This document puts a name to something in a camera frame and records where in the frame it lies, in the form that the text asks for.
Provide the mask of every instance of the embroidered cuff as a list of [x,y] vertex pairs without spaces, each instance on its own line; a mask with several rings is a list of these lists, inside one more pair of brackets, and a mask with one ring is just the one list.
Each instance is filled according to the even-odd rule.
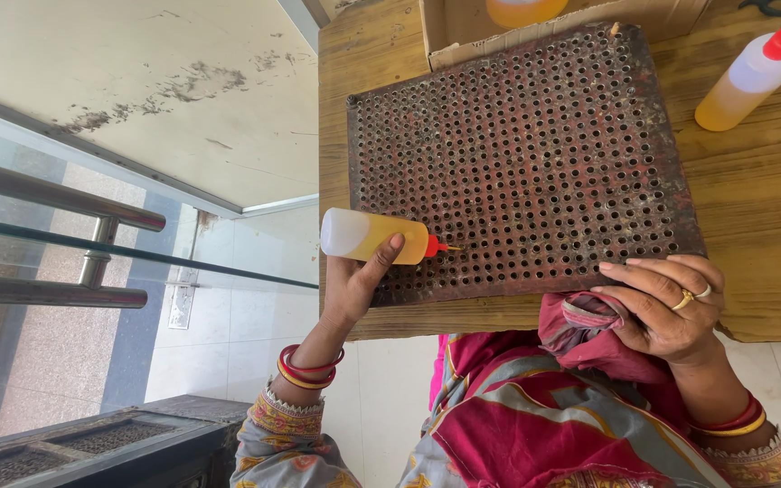
[[767,446],[737,454],[723,450],[704,449],[713,466],[721,471],[732,486],[764,486],[781,483],[781,432]]
[[270,390],[270,380],[249,409],[247,419],[262,429],[283,436],[314,440],[321,434],[321,416],[325,399],[318,405],[293,406],[277,399]]

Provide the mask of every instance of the wooden table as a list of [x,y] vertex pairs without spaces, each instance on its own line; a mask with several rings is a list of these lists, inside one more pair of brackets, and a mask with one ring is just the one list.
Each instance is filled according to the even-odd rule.
[[[781,88],[729,132],[692,118],[745,44],[781,26],[738,2],[714,0],[692,34],[651,50],[710,258],[728,278],[722,323],[739,340],[781,340]],[[321,30],[319,47],[323,214],[349,205],[345,97],[429,72],[418,0],[353,5]],[[322,255],[322,286],[324,271]],[[539,306],[522,295],[374,308],[351,338],[536,328]]]

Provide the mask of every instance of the hand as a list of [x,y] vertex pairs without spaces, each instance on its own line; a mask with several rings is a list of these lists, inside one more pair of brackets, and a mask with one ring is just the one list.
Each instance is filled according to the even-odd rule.
[[[709,359],[713,341],[718,342],[712,329],[725,309],[725,277],[710,261],[674,255],[667,260],[630,259],[626,266],[600,263],[599,269],[630,288],[597,286],[592,291],[619,300],[642,322],[642,326],[633,322],[613,329],[623,344],[672,366],[697,365]],[[683,300],[682,289],[698,295],[708,285],[708,296],[671,309]]]
[[372,294],[378,282],[403,250],[405,237],[395,234],[382,242],[370,261],[327,256],[325,310],[321,321],[325,325],[351,329],[370,309]]

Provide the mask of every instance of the metal tray with holes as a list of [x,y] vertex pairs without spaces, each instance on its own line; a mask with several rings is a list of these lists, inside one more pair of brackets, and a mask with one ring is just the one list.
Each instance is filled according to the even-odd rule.
[[372,305],[580,290],[598,262],[704,254],[643,33],[574,28],[352,95],[352,209],[463,248],[396,266]]

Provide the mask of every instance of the cardboard box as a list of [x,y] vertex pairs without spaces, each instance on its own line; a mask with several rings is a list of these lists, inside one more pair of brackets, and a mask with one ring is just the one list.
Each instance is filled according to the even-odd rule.
[[593,22],[639,25],[649,42],[692,31],[710,0],[569,0],[559,17],[507,30],[487,14],[485,0],[420,0],[423,44],[431,70],[506,50]]

